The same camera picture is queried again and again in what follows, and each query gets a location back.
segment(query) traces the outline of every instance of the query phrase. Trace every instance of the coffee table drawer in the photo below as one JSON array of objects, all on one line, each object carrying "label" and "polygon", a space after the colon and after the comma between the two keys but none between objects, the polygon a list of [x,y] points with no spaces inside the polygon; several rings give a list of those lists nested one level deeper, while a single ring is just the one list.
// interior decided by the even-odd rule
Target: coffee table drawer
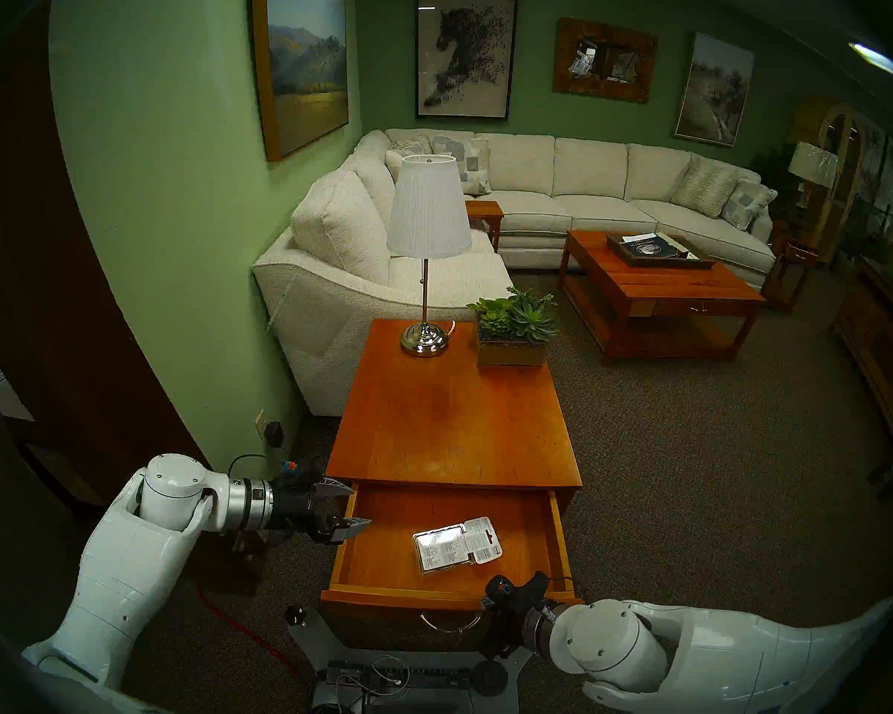
[{"label": "coffee table drawer", "polygon": [[[560,579],[547,598],[577,604],[554,491],[440,488],[360,483],[346,516],[373,523],[337,551],[330,586],[321,601],[331,607],[479,611],[487,582],[502,573],[519,585],[541,570]],[[503,556],[482,566],[458,566],[424,574],[413,534],[489,517]]]},{"label": "coffee table drawer", "polygon": [[744,317],[758,308],[757,302],[726,299],[659,299],[655,302],[653,317]]}]

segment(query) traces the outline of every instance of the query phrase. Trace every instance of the patterned pillow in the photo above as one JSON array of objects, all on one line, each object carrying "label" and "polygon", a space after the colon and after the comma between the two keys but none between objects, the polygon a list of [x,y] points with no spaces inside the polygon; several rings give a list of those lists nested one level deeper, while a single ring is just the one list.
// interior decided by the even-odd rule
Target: patterned pillow
[{"label": "patterned pillow", "polygon": [[757,216],[777,197],[774,189],[749,181],[739,181],[721,210],[721,218],[747,232]]},{"label": "patterned pillow", "polygon": [[692,154],[688,173],[671,197],[671,204],[694,209],[705,217],[717,217],[737,184],[734,171]]},{"label": "patterned pillow", "polygon": [[393,144],[394,150],[406,150],[411,146],[419,145],[420,153],[430,154],[433,153],[433,146],[430,145],[430,139],[426,135],[416,134],[411,135],[409,138],[404,138],[404,140],[398,140]]},{"label": "patterned pillow", "polygon": [[433,152],[452,155],[460,170],[460,186],[464,194],[480,196],[489,194],[489,140],[454,140],[445,135],[433,136]]},{"label": "patterned pillow", "polygon": [[390,178],[393,179],[394,184],[397,183],[397,179],[400,177],[400,168],[404,165],[404,158],[409,155],[420,155],[424,152],[420,143],[399,143],[398,145],[403,147],[387,150],[384,154],[384,163],[387,164],[387,170],[390,171]]}]

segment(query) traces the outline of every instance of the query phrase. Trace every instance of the ceiling light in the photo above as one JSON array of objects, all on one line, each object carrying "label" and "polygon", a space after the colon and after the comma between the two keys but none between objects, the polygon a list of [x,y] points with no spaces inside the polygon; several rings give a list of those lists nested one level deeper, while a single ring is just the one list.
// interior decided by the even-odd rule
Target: ceiling light
[{"label": "ceiling light", "polygon": [[861,45],[860,43],[850,43],[850,47],[860,53],[868,64],[872,64],[873,66],[876,66],[876,68],[882,68],[887,73],[893,74],[892,59],[889,59],[882,53],[878,53],[874,51],[874,49],[867,48],[867,46]]}]

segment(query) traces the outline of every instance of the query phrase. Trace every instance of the throw pillow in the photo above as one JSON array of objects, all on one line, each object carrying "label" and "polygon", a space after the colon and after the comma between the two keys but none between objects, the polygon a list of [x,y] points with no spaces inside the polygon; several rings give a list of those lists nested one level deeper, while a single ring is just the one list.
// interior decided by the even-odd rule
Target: throw pillow
[{"label": "throw pillow", "polygon": [[404,165],[404,158],[409,155],[420,155],[423,152],[424,149],[420,143],[411,143],[404,148],[387,150],[384,154],[384,163],[387,164],[387,170],[390,171],[390,178],[393,179],[394,184],[400,178],[400,168]]},{"label": "throw pillow", "polygon": [[492,192],[489,187],[489,140],[454,140],[445,135],[435,135],[433,152],[456,158],[464,194],[480,196]]},{"label": "throw pillow", "polygon": [[721,210],[721,217],[726,222],[747,232],[758,215],[774,201],[777,192],[760,184],[739,181],[734,192]]},{"label": "throw pillow", "polygon": [[694,209],[705,217],[717,217],[737,185],[738,176],[734,171],[703,156],[692,155],[685,178],[671,196],[671,204]]},{"label": "throw pillow", "polygon": [[291,228],[301,250],[355,276],[387,285],[387,233],[354,171],[338,168],[315,181],[294,210]]},{"label": "throw pillow", "polygon": [[414,144],[420,145],[420,153],[433,153],[433,147],[430,145],[429,137],[423,134],[411,135],[409,138],[404,138],[404,140],[398,140],[393,144],[393,149],[406,150]]}]

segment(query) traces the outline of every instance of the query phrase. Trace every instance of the wooden end table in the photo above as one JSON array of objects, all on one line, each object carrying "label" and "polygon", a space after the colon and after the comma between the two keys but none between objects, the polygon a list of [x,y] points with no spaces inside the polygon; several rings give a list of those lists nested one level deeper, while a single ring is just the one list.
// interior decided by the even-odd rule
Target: wooden end table
[{"label": "wooden end table", "polygon": [[493,252],[500,249],[500,226],[503,224],[503,210],[496,202],[467,200],[467,217],[470,220],[483,220],[489,225],[489,241]]},{"label": "wooden end table", "polygon": [[[392,610],[481,609],[497,573],[558,579],[549,598],[578,600],[560,511],[582,486],[546,364],[476,364],[476,326],[457,323],[436,358],[400,348],[410,323],[374,320],[327,475],[352,482],[348,516],[371,526],[338,549],[321,600],[387,616]],[[487,516],[503,556],[421,573],[412,535]]]},{"label": "wooden end table", "polygon": [[[582,273],[567,270],[570,257]],[[613,358],[731,360],[765,302],[721,263],[699,269],[630,266],[599,231],[567,234],[558,287],[603,350],[603,364]],[[721,316],[745,318],[732,341],[710,321]]]},{"label": "wooden end table", "polygon": [[[788,225],[775,222],[774,227],[774,255],[777,256],[777,260],[768,272],[768,278],[765,279],[764,285],[761,286],[761,293],[768,299],[770,306],[785,314],[790,314],[794,305],[797,304],[797,297],[800,296],[800,292],[807,282],[807,276],[817,265],[817,250],[793,237]],[[784,274],[787,273],[787,266],[791,263],[803,264],[804,272],[801,273],[793,291],[787,294],[784,288]]]}]

